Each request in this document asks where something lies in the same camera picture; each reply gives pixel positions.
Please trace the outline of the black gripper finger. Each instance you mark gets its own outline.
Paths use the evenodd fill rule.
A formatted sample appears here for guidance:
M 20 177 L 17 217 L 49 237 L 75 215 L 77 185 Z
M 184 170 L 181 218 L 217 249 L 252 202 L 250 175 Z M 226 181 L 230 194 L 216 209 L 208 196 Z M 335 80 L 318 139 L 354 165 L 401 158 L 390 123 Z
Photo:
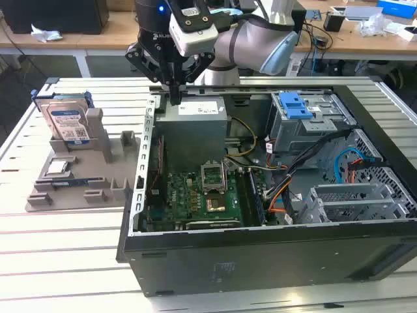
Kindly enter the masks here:
M 159 63 L 151 56 L 146 55 L 146 51 L 138 43 L 131 44 L 126 53 L 126 59 L 142 72 L 151 82 L 160 82 L 168 90 L 171 104 L 175 104 L 175 81 L 171 67 L 165 59 Z
M 203 52 L 197 58 L 183 57 L 179 53 L 175 55 L 175 105 L 182 100 L 180 87 L 186 83 L 194 82 L 203 71 L 213 62 L 214 54 Z

